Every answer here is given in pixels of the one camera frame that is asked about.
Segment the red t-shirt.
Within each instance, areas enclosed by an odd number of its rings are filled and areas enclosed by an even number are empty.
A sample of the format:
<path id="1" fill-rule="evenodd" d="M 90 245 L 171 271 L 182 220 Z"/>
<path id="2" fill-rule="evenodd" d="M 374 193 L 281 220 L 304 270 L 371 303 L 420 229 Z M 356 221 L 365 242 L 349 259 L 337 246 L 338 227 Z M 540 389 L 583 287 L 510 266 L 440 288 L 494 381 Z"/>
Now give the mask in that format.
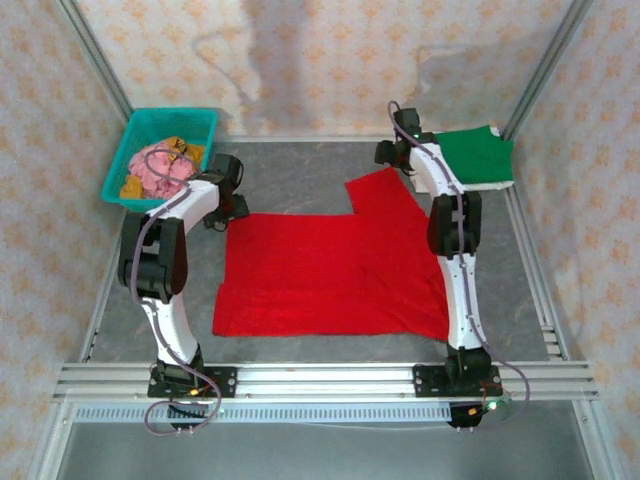
<path id="1" fill-rule="evenodd" d="M 231 224 L 214 335 L 447 339 L 444 281 L 424 210 L 391 168 L 345 188 L 350 214 L 254 213 Z"/>

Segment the green folded t-shirt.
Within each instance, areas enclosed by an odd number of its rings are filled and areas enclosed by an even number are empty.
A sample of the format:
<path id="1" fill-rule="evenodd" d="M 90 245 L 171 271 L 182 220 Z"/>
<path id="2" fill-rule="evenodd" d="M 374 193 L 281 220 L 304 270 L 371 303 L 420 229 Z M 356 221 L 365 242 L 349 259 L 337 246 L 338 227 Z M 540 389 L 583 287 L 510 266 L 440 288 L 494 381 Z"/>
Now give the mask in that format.
<path id="1" fill-rule="evenodd" d="M 456 178 L 466 188 L 501 189 L 514 181 L 514 143 L 495 130 L 482 127 L 436 133 L 441 152 Z"/>

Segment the teal plastic basket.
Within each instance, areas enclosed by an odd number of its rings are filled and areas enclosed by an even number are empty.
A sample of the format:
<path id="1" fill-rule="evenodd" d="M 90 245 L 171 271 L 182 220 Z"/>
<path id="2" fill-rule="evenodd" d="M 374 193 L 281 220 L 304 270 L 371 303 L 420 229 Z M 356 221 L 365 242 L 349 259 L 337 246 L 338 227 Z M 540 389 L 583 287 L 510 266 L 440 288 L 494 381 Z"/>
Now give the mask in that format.
<path id="1" fill-rule="evenodd" d="M 142 108 L 133 113 L 104 182 L 110 204 L 144 212 L 175 194 L 178 185 L 149 171 L 185 179 L 194 172 L 182 153 L 205 169 L 213 150 L 217 113 L 207 108 Z"/>

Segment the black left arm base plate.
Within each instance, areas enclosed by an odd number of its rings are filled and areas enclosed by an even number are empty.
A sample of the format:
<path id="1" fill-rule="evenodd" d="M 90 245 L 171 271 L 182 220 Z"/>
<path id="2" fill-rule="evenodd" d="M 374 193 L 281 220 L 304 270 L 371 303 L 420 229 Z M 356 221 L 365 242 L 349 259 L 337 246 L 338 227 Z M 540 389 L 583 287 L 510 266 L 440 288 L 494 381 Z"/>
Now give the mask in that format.
<path id="1" fill-rule="evenodd" d="M 156 366 L 150 370 L 150 380 L 147 388 L 149 398 L 165 399 L 201 399 L 214 398 L 216 392 L 201 379 L 199 386 L 190 386 L 179 383 L 169 383 L 161 379 Z M 222 398 L 234 398 L 237 387 L 238 369 L 231 366 L 205 366 L 204 374 L 209 377 L 220 389 Z"/>

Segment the aluminium frame post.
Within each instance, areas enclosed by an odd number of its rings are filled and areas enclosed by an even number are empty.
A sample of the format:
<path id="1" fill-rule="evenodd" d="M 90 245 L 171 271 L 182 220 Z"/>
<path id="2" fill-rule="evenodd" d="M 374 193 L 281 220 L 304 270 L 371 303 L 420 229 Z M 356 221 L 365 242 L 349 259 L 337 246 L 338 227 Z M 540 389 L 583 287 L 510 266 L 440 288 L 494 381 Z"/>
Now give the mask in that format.
<path id="1" fill-rule="evenodd" d="M 527 83 L 515 110 L 502 131 L 502 139 L 515 139 L 593 2 L 594 0 L 571 1 L 568 10 Z"/>
<path id="2" fill-rule="evenodd" d="M 85 58 L 106 89 L 116 112 L 123 122 L 127 123 L 133 113 L 133 107 L 89 21 L 82 13 L 76 0 L 53 0 L 53 3 L 75 34 Z"/>

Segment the aluminium mounting rail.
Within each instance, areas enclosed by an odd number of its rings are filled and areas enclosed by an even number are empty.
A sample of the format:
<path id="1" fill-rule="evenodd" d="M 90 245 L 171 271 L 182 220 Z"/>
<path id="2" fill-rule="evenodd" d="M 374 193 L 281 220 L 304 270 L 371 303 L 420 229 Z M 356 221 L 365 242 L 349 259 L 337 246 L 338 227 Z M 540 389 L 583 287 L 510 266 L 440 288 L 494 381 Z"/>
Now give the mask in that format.
<path id="1" fill-rule="evenodd" d="M 417 397 L 412 363 L 248 363 L 238 365 L 235 403 L 453 401 Z M 582 361 L 525 361 L 499 370 L 500 397 L 514 401 L 596 400 L 591 366 Z M 150 368 L 145 363 L 68 363 L 54 399 L 58 401 L 146 402 Z M 471 402 L 500 397 L 468 397 Z"/>

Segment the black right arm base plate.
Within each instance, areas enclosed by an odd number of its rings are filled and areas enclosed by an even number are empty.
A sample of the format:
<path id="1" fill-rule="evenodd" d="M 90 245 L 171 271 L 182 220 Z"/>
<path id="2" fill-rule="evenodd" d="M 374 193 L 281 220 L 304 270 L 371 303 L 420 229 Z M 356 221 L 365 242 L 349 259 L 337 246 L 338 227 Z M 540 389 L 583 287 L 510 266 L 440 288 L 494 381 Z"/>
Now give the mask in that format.
<path id="1" fill-rule="evenodd" d="M 416 364 L 412 369 L 417 397 L 500 397 L 503 388 L 499 369 L 491 365 L 485 370 L 463 370 L 445 364 Z"/>

